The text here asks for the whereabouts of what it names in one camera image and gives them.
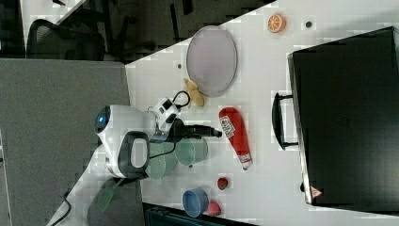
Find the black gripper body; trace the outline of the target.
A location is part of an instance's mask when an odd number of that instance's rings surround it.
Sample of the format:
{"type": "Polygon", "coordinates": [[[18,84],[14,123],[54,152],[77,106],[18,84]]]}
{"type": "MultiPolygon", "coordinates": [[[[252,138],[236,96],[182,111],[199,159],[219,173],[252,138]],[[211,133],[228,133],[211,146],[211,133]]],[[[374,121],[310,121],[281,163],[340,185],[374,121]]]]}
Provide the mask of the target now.
{"type": "Polygon", "coordinates": [[[168,132],[168,142],[180,142],[184,138],[185,132],[186,126],[184,125],[184,122],[180,119],[176,119],[172,123],[168,132]]]}

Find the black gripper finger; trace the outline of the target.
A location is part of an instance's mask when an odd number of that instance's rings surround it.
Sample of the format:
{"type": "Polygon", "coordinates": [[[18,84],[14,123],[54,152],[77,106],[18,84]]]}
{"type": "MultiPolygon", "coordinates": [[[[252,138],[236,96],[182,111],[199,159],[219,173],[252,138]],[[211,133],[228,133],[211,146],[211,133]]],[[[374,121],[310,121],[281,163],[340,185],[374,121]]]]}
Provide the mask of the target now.
{"type": "Polygon", "coordinates": [[[184,135],[192,138],[222,137],[220,131],[216,130],[214,127],[204,125],[187,125],[184,135]]]}

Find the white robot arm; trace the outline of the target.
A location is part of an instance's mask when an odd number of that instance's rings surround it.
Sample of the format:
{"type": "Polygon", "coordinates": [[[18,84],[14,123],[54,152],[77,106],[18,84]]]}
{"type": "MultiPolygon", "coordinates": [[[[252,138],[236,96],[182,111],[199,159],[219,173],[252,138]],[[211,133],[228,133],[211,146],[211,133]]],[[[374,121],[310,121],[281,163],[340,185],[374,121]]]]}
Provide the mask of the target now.
{"type": "Polygon", "coordinates": [[[101,109],[95,121],[101,145],[46,226],[88,226],[88,209],[104,183],[112,178],[143,176],[151,159],[152,143],[222,136],[210,126],[184,124],[178,118],[180,108],[159,104],[146,111],[129,105],[108,105],[101,109]]]}

